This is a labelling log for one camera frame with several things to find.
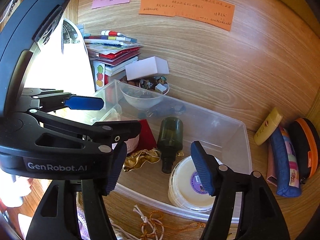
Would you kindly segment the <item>pink round compact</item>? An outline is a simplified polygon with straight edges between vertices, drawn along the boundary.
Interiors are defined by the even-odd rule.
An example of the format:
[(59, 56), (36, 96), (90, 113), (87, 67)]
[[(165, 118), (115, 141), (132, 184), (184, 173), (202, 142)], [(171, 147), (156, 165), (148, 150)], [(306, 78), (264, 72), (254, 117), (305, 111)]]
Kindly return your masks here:
[(137, 148), (138, 143), (139, 143), (139, 135), (137, 135), (135, 138), (125, 141), (127, 154), (132, 153)]

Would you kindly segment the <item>blue patchwork pencil case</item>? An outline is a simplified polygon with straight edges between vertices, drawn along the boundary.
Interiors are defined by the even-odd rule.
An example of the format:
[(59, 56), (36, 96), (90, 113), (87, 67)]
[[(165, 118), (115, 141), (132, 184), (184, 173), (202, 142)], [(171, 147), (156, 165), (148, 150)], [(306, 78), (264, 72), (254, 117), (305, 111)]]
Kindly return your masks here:
[(277, 187), (276, 194), (295, 198), (302, 194), (295, 150), (286, 129), (278, 126), (270, 136), (273, 174), (268, 180)]

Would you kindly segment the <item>green spray bottle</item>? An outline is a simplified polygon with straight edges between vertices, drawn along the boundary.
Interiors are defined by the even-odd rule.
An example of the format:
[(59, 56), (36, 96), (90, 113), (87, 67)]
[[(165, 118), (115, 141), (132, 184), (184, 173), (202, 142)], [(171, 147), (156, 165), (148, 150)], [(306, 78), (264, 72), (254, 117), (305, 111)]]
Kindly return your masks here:
[(183, 149), (183, 122), (177, 117), (162, 120), (157, 149), (161, 152), (162, 172), (170, 174), (176, 155)]

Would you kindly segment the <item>black orange round case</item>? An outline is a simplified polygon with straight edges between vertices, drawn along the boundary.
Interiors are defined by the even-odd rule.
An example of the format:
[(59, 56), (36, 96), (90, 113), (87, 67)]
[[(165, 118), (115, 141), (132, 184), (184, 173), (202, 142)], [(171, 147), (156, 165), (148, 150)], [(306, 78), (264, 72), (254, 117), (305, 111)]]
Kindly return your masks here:
[(319, 135), (307, 118), (292, 122), (288, 133), (297, 158), (300, 183), (305, 184), (319, 167)]

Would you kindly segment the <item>red and gold pouch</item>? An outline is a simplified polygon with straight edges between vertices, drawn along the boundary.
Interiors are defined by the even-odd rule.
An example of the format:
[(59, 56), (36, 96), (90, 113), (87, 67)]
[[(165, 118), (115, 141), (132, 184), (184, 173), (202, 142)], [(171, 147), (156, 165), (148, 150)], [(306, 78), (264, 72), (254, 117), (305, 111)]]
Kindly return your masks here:
[(140, 120), (141, 132), (139, 133), (139, 143), (137, 148), (130, 154), (127, 154), (123, 170), (130, 172), (141, 168), (145, 163), (157, 163), (160, 161), (160, 152), (149, 123), (146, 119)]

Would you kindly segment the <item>white cloth pouch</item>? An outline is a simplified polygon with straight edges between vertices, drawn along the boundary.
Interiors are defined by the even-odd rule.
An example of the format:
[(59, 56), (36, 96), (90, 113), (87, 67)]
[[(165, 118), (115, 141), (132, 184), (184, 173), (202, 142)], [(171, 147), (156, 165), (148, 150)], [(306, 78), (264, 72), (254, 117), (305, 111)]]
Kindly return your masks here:
[(116, 233), (117, 239), (135, 239), (135, 240), (152, 239), (154, 236), (154, 233), (156, 232), (156, 228), (150, 222), (148, 217), (144, 215), (144, 213), (141, 211), (138, 205), (134, 206), (133, 212), (137, 213), (142, 220), (142, 223), (140, 225), (140, 230), (141, 230), (140, 236), (137, 237), (131, 234), (130, 232), (124, 230), (118, 223), (116, 223), (114, 220), (110, 218), (110, 222), (111, 222), (112, 228)]

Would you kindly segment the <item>small white box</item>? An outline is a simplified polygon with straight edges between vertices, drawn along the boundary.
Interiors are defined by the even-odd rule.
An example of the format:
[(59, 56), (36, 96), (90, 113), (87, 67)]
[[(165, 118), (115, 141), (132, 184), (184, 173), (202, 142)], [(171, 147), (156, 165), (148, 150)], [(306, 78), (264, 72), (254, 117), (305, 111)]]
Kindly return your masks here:
[(169, 74), (168, 62), (159, 57), (149, 57), (135, 61), (125, 66), (128, 81), (141, 79), (148, 76)]

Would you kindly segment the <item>orange sticky note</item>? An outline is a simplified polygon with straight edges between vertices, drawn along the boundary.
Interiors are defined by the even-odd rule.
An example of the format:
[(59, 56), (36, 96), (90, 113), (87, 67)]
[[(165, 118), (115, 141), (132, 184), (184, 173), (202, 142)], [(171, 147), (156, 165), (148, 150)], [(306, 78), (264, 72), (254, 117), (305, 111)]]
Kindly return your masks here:
[(140, 14), (183, 17), (231, 30), (235, 5), (221, 0), (141, 0)]

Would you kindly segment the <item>cream jar with lid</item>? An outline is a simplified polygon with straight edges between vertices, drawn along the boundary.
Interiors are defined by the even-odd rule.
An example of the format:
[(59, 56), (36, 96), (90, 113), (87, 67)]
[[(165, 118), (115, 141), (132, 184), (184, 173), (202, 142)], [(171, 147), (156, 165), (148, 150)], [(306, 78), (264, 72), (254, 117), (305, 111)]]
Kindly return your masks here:
[(208, 212), (215, 198), (204, 189), (191, 156), (182, 159), (172, 170), (169, 178), (168, 198), (179, 208)]

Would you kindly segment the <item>stack of books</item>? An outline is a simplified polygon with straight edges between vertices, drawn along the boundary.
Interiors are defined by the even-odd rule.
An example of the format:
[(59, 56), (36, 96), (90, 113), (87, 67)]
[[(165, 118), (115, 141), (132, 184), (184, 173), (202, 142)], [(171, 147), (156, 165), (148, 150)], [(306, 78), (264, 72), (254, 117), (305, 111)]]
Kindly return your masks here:
[(100, 34), (82, 34), (89, 60), (105, 65), (105, 76), (112, 76), (125, 69), (129, 63), (138, 60), (143, 47), (137, 39), (112, 30), (102, 30)]

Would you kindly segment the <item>pink wallet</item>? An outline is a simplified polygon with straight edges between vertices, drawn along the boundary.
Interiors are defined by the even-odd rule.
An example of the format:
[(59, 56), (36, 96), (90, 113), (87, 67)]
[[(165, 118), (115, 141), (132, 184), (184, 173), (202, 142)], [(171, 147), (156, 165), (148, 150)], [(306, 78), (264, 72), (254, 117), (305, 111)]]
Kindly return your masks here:
[(274, 156), (271, 141), (268, 141), (268, 156), (267, 156), (267, 173), (266, 173), (266, 180), (270, 184), (277, 186), (277, 175), (276, 169), (274, 164)]

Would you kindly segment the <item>white bowl of trinkets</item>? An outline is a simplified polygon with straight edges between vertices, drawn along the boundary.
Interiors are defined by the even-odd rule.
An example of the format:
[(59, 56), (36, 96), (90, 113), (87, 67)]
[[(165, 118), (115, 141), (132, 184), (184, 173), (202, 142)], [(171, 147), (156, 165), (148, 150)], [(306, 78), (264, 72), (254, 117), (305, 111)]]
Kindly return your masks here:
[(136, 109), (147, 110), (159, 104), (170, 87), (165, 77), (147, 77), (140, 80), (120, 81), (120, 91), (127, 103)]

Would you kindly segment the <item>yellow cosmetic tube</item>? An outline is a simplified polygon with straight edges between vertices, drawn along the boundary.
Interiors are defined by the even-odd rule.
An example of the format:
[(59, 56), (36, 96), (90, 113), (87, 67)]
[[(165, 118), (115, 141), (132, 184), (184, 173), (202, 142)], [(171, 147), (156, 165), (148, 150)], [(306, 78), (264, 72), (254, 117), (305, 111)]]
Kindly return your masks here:
[(280, 110), (274, 107), (254, 135), (254, 141), (258, 146), (263, 144), (271, 136), (279, 126), (282, 118), (283, 115)]

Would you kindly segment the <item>fruit pattern box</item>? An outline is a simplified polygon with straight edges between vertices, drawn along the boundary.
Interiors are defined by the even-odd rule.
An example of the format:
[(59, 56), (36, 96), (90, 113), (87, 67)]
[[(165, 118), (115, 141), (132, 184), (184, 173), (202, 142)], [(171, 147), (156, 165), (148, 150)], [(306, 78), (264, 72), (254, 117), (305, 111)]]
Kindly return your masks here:
[(93, 61), (95, 90), (105, 85), (105, 65), (99, 61)]

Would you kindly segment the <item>clear plastic storage bin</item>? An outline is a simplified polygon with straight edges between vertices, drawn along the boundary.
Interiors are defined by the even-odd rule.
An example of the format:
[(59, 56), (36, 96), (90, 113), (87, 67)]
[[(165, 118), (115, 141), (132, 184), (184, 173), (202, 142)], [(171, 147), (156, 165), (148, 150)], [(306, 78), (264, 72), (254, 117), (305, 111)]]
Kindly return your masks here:
[(95, 96), (105, 105), (92, 114), (92, 121), (143, 120), (140, 148), (157, 148), (165, 154), (154, 164), (121, 172), (116, 192), (125, 197), (172, 215), (207, 221), (214, 198), (195, 171), (190, 156), (195, 141), (233, 171), (252, 172), (243, 122), (119, 81), (105, 85)]

